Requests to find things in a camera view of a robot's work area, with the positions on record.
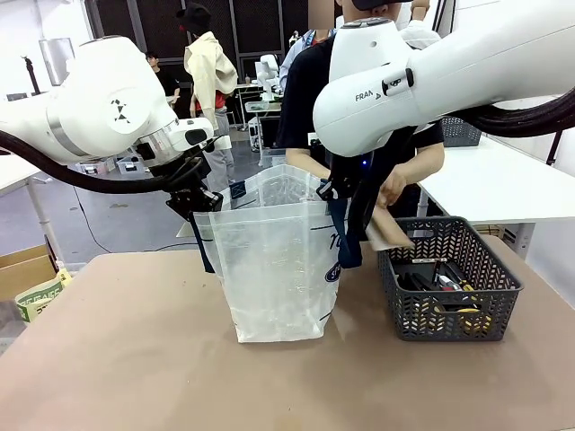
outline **person in background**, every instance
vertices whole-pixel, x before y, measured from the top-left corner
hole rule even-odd
[[[345,22],[362,18],[385,17],[395,21],[405,0],[337,0],[343,8]],[[416,8],[429,8],[429,0],[414,0]],[[414,49],[440,40],[432,30],[412,21],[401,31],[403,39]],[[323,147],[309,149],[307,134],[314,132],[314,105],[323,87],[329,83],[334,38],[329,38],[298,56],[291,66],[279,124],[278,146],[287,148],[287,163],[311,172],[318,178],[330,176],[328,154]],[[443,129],[440,123],[429,125],[414,135],[402,159],[381,188],[378,205],[392,216],[415,216],[419,190],[417,182],[439,171],[445,157]]]
[[[322,43],[335,34],[335,30],[310,30],[289,49],[286,59],[279,68],[279,85],[285,91],[288,84],[289,68],[294,63],[294,59],[304,50]]]
[[[184,68],[192,76],[190,116],[209,119],[215,136],[227,142],[227,148],[204,152],[212,172],[208,175],[211,191],[222,191],[234,183],[234,157],[229,137],[230,123],[226,115],[226,98],[237,87],[237,72],[210,31],[211,13],[201,4],[189,3],[176,16],[181,29],[189,31],[194,41],[186,48]]]
[[[299,31],[294,31],[294,34],[289,38],[289,47],[293,47],[294,44],[299,40]]]
[[[164,70],[159,66],[160,60],[155,52],[146,52],[146,60],[164,88],[166,97],[173,96],[173,101],[170,102],[173,108],[180,97],[180,85],[178,84],[178,81],[174,79],[167,70]]]

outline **cable on floor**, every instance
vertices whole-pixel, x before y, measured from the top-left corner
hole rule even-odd
[[[88,220],[88,216],[86,215],[86,212],[84,210],[84,207],[82,206],[82,201],[80,200],[80,197],[78,196],[78,191],[76,190],[76,188],[74,186],[72,186],[72,189],[74,189],[74,193],[75,193],[75,198],[78,201],[78,206],[80,207],[80,210],[82,211],[82,214],[84,215],[84,219],[86,221],[86,226],[88,227],[88,231],[90,231],[90,235],[92,236],[93,241],[96,243],[96,245],[98,247],[100,247],[102,250],[106,251],[107,253],[113,253],[113,251],[108,250],[106,247],[104,247],[103,245],[101,245],[98,240],[96,240],[96,237],[93,234],[92,231],[92,227],[90,226],[90,221]],[[163,247],[160,247],[159,249],[155,249],[155,250],[144,250],[144,252],[153,252],[153,251],[162,251],[162,250],[166,250],[166,249],[171,249],[172,247],[179,247],[181,245],[198,245],[197,242],[183,242],[181,244],[171,244],[171,245],[166,245]]]
[[[80,210],[82,211],[82,214],[84,215],[84,219],[86,221],[86,226],[88,227],[88,231],[90,231],[90,235],[92,236],[93,241],[96,243],[96,245],[98,247],[100,247],[102,250],[106,251],[107,253],[112,253],[112,251],[109,251],[107,248],[105,248],[103,245],[101,245],[98,240],[96,240],[96,237],[94,236],[93,232],[92,232],[92,227],[90,226],[90,222],[88,221],[88,216],[86,215],[86,212],[84,210],[84,207],[82,206],[82,201],[80,200],[80,197],[78,196],[78,191],[75,189],[74,186],[72,186],[72,189],[74,189],[74,193],[75,193],[75,198],[78,201],[78,206],[80,207]]]
[[[171,249],[172,247],[179,247],[181,245],[198,245],[198,243],[197,242],[183,242],[181,244],[166,245],[165,247],[160,247],[159,249],[155,249],[155,250],[144,250],[144,252],[148,253],[148,252],[152,252],[152,251],[162,251],[165,249]]]

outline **black cable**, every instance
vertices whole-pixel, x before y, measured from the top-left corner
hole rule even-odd
[[[218,136],[215,139],[213,139],[212,142],[210,143],[210,147],[213,148],[212,145],[214,145],[221,138],[223,138],[223,136]],[[168,185],[164,188],[164,191],[171,191],[173,189],[176,189],[178,184],[180,184],[183,181],[186,181],[190,177],[190,175],[201,166],[201,164],[203,164],[203,160],[201,159],[196,160],[195,157],[190,157],[182,164],[182,166],[180,166],[180,168],[178,168],[176,172],[174,172],[172,175],[166,178]]]
[[[557,150],[559,149],[559,144],[561,143],[562,136],[563,132],[561,131],[557,132],[553,138],[553,144],[551,145],[551,150],[547,156],[547,164],[549,166],[553,166],[555,162],[557,162]]]
[[[433,27],[432,27],[433,31],[439,30],[439,28],[438,28],[438,19],[439,19],[439,11],[441,10],[441,3],[442,3],[442,1],[443,1],[443,0],[439,0],[439,1],[438,1],[438,7],[437,7],[437,9],[435,10],[435,18],[433,19]]]
[[[149,193],[152,191],[161,191],[168,185],[164,177],[130,181],[93,178],[80,172],[72,171],[54,162],[36,148],[26,144],[20,138],[2,130],[0,130],[0,147],[19,155],[22,159],[32,163],[50,177],[79,187],[80,189],[86,189],[96,193],[111,195]]]
[[[453,0],[453,10],[451,11],[451,25],[449,27],[449,34],[453,33],[453,26],[456,22],[456,8],[457,8],[457,0]]]
[[[185,188],[186,181],[188,181],[204,163],[202,159],[192,159],[192,161],[194,163],[193,166],[174,181],[170,182],[170,184],[165,188],[166,191],[177,191]]]
[[[165,247],[160,247],[159,249],[155,249],[155,250],[145,250],[145,253],[150,253],[153,251],[162,251],[165,249],[171,249],[172,247],[179,247],[181,245],[198,245],[197,242],[183,242],[182,244],[172,244],[172,245],[166,245]]]
[[[88,231],[90,231],[90,235],[92,236],[93,241],[96,243],[96,245],[98,247],[100,247],[102,250],[106,251],[107,253],[112,253],[112,251],[109,251],[107,248],[105,248],[103,245],[101,245],[98,240],[96,240],[96,237],[94,236],[93,232],[92,232],[92,227],[90,226],[90,222],[88,221],[88,216],[86,215],[86,212],[84,210],[84,207],[82,206],[82,201],[80,200],[80,197],[78,196],[78,191],[75,189],[74,186],[72,186],[72,189],[74,189],[74,193],[75,193],[75,198],[78,201],[78,206],[80,207],[80,210],[82,211],[82,214],[84,215],[84,219],[86,220],[86,226],[88,226]]]
[[[446,6],[447,6],[447,0],[444,0],[444,2],[441,5],[441,12],[439,13],[438,27],[435,29],[436,32],[439,32],[439,28],[441,27],[441,21],[443,20],[443,15],[445,14],[445,11],[446,11]]]
[[[575,127],[575,88],[556,100],[526,110],[504,110],[488,105],[450,115],[495,136],[549,135]]]

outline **beige jacket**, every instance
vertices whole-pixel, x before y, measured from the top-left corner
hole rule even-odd
[[[234,92],[237,86],[235,67],[211,31],[186,48],[183,61],[186,72],[194,80],[194,96],[214,130],[217,130],[216,91],[224,95]]]

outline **clear plastic bag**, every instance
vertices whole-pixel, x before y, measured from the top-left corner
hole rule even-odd
[[[320,181],[280,165],[224,193],[221,212],[196,214],[208,258],[222,281],[238,341],[317,339],[335,304],[339,237]]]

